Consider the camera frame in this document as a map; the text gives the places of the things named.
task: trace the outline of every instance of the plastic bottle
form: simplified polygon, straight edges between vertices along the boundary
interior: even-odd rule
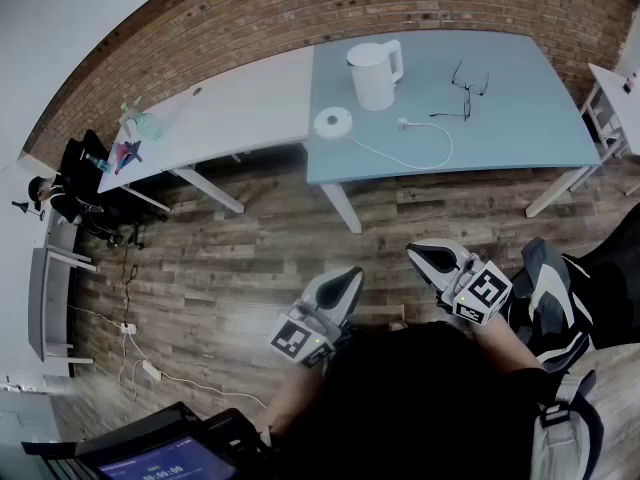
[[[627,78],[627,81],[624,83],[622,88],[624,89],[624,92],[629,94],[631,92],[631,90],[633,89],[634,85],[636,85],[636,74],[635,73],[633,74],[633,76],[630,76],[629,78]]]
[[[89,160],[93,165],[95,165],[98,169],[103,172],[110,172],[111,166],[108,162],[105,162],[102,158],[96,158],[95,156],[91,156],[89,153],[85,155],[85,158]]]
[[[136,123],[136,129],[140,135],[149,139],[158,140],[164,133],[164,127],[156,116],[149,112],[140,112],[135,105],[140,102],[140,98],[133,102],[133,106],[127,107],[126,103],[121,105],[121,109],[124,111],[120,118],[120,124],[124,128],[125,133],[131,138],[131,131],[129,130],[128,121],[133,119]]]

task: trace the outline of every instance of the eyeglasses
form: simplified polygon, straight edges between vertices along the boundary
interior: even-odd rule
[[[460,87],[460,89],[464,89],[464,114],[431,114],[429,117],[436,116],[449,116],[449,117],[464,117],[466,121],[471,117],[471,94],[475,94],[476,96],[484,96],[484,93],[487,92],[487,87],[489,87],[489,72],[487,72],[487,77],[484,82],[484,87],[480,88],[477,85],[467,85],[467,83],[458,78],[456,75],[458,74],[458,70],[462,66],[462,61],[458,62],[458,66],[456,70],[453,72],[453,76],[451,77],[451,83],[456,87]]]

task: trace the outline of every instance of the wooden floor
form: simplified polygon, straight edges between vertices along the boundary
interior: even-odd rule
[[[288,150],[280,156],[289,154]],[[235,172],[209,173],[246,205],[246,213],[224,210],[191,186],[160,190],[155,196],[173,211],[167,223],[144,231],[146,248],[129,251],[139,266],[130,285],[128,320],[138,325],[136,341],[157,367],[225,391],[251,393],[267,403],[287,366],[265,346],[277,315],[301,293],[311,277],[339,265],[365,269],[365,289],[356,310],[361,324],[437,317],[434,293],[410,266],[404,246],[412,240],[448,237],[513,273],[521,248],[535,236],[560,250],[581,255],[605,238],[638,201],[623,194],[640,180],[640,165],[623,159],[538,217],[524,209],[560,170],[514,170],[430,174],[347,184],[363,224],[352,235],[318,188],[304,181],[297,162],[242,165]],[[216,164],[210,168],[218,170]],[[77,306],[122,320],[120,284],[123,250],[107,250],[87,239],[82,253],[98,265],[82,272]],[[54,397],[65,439],[100,434],[182,400],[201,416],[238,407],[255,418],[252,400],[224,398],[191,385],[153,383],[136,373],[138,399],[120,392],[122,338],[98,317],[77,312],[77,353],[95,358],[79,366],[67,393]],[[132,395],[132,366],[140,355],[128,346],[123,384]],[[596,478],[637,479],[640,471],[640,347],[609,349],[585,357],[597,365],[593,400],[606,426]]]

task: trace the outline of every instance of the brick wall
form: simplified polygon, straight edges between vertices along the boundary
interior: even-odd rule
[[[580,103],[587,63],[613,68],[638,0],[151,0],[58,91],[25,150],[58,166],[69,137],[115,138],[119,107],[149,106],[236,66],[303,46],[399,30],[474,29],[534,38]]]

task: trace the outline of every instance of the screen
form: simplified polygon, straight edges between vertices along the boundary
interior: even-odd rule
[[[237,472],[191,437],[98,469],[115,480],[228,480]]]

